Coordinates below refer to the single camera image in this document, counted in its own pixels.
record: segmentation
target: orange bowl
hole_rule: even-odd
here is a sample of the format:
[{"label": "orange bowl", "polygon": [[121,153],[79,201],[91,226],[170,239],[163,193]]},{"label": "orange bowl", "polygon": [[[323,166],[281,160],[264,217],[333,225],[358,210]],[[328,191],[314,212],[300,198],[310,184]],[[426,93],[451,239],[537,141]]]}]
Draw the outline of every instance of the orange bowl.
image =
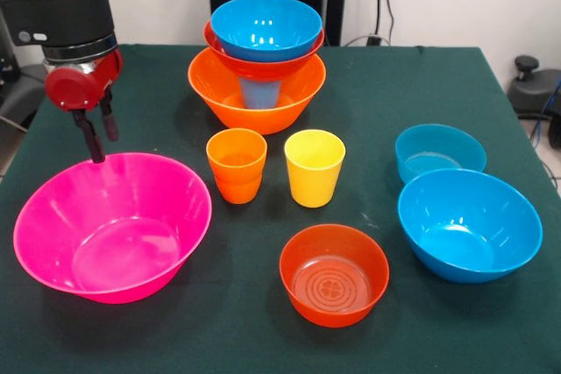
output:
[{"label": "orange bowl", "polygon": [[296,311],[326,328],[361,321],[389,281],[381,247],[364,232],[336,224],[314,225],[293,236],[279,268]]},{"label": "orange bowl", "polygon": [[283,131],[304,111],[325,82],[325,65],[317,54],[280,84],[274,109],[247,109],[238,76],[205,48],[191,61],[191,87],[227,127],[243,127],[268,135]]},{"label": "orange bowl", "polygon": [[222,61],[223,64],[232,72],[250,81],[270,82],[282,81],[284,78],[304,66],[323,45],[325,32],[323,29],[321,30],[316,41],[314,41],[314,45],[308,53],[297,59],[277,62],[245,61],[229,56],[224,52],[222,46],[220,46],[218,37],[212,31],[210,21],[207,21],[204,26],[202,35],[204,36],[204,39],[206,39],[209,47],[217,55],[218,59],[220,59],[220,61]]}]

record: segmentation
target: green tablecloth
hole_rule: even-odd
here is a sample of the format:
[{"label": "green tablecloth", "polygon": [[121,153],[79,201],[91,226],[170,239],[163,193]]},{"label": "green tablecloth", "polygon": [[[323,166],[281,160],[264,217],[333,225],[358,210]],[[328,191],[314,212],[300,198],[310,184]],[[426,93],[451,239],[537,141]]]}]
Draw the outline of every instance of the green tablecloth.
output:
[{"label": "green tablecloth", "polygon": [[[0,372],[561,372],[561,201],[480,50],[324,48],[325,86],[292,127],[266,137],[263,184],[246,206],[221,199],[206,162],[205,143],[223,126],[186,82],[200,47],[122,51],[113,91],[121,139],[106,149],[157,152],[195,169],[212,195],[209,232],[170,285],[130,305],[32,280],[11,245],[18,211],[47,178],[88,157],[70,116],[46,102],[0,185]],[[472,133],[486,171],[536,206],[543,247],[520,271],[462,286],[414,257],[396,214],[394,141],[427,122]],[[347,147],[332,202],[315,210],[291,200],[282,153],[304,128],[332,131]],[[279,278],[284,243],[321,222],[362,229],[390,262],[386,294],[350,328],[306,322]]]}]

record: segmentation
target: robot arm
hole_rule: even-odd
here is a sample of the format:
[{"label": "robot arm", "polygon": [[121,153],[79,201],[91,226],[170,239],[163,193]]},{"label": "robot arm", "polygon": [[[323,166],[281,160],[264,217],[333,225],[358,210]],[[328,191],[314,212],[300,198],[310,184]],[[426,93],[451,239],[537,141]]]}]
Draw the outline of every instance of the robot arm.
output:
[{"label": "robot arm", "polygon": [[123,61],[109,0],[0,0],[0,9],[16,46],[42,47],[47,96],[73,114],[92,160],[103,162],[102,144],[86,111],[99,105],[108,139],[118,139],[110,87]]}]

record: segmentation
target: plastic bowl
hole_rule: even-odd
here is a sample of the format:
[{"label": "plastic bowl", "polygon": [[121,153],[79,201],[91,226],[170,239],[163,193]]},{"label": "plastic bowl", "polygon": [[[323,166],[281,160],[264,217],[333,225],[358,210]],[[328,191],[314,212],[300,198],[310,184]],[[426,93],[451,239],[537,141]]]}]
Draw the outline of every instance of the plastic bowl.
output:
[{"label": "plastic bowl", "polygon": [[397,169],[404,183],[417,175],[444,169],[483,171],[485,149],[472,136],[444,124],[419,124],[405,130],[395,141]]},{"label": "plastic bowl", "polygon": [[319,14],[298,0],[230,0],[210,22],[226,53],[249,61],[296,59],[322,30]]},{"label": "plastic bowl", "polygon": [[171,280],[204,237],[210,214],[209,191],[187,166],[118,153],[41,186],[19,214],[14,248],[40,283],[122,304]]},{"label": "plastic bowl", "polygon": [[525,265],[542,244],[542,223],[516,189],[491,175],[438,170],[409,182],[398,201],[415,254],[436,275],[479,283]]},{"label": "plastic bowl", "polygon": [[283,80],[274,109],[246,109],[238,77],[208,47],[191,61],[188,80],[224,125],[268,135],[283,131],[304,111],[325,81],[325,65],[314,55]]},{"label": "plastic bowl", "polygon": [[296,311],[326,328],[364,319],[389,281],[381,247],[364,232],[344,225],[300,231],[282,250],[279,267]]},{"label": "plastic bowl", "polygon": [[222,46],[220,46],[217,35],[212,31],[210,21],[204,26],[202,35],[204,39],[206,39],[209,47],[217,55],[218,59],[234,74],[249,81],[270,82],[281,81],[304,66],[308,60],[317,53],[320,47],[323,46],[325,32],[323,29],[321,30],[311,50],[303,56],[292,60],[271,63],[240,60],[226,54]]}]

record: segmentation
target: bowl bottom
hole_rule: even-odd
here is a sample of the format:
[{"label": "bowl bottom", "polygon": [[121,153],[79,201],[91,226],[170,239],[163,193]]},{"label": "bowl bottom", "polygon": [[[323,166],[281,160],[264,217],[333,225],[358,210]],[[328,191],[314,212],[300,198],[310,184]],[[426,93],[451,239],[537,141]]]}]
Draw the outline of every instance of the bowl bottom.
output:
[{"label": "bowl bottom", "polygon": [[128,218],[102,226],[81,243],[72,263],[84,291],[130,287],[153,278],[179,260],[176,233],[150,218]]},{"label": "bowl bottom", "polygon": [[[286,105],[293,104],[294,102],[295,101],[290,96],[280,93],[279,100],[277,101],[277,105],[275,108],[284,107]],[[226,96],[222,99],[221,103],[224,105],[229,105],[230,107],[235,107],[237,109],[246,108],[244,97],[239,93]]]},{"label": "bowl bottom", "polygon": [[422,174],[442,168],[461,168],[452,157],[437,152],[420,152],[405,161],[407,168],[413,173]]},{"label": "bowl bottom", "polygon": [[306,261],[294,275],[292,291],[306,305],[330,313],[358,310],[373,298],[362,269],[339,256]]},{"label": "bowl bottom", "polygon": [[485,271],[494,262],[491,244],[464,225],[435,225],[423,232],[417,242],[433,257],[465,269]]}]

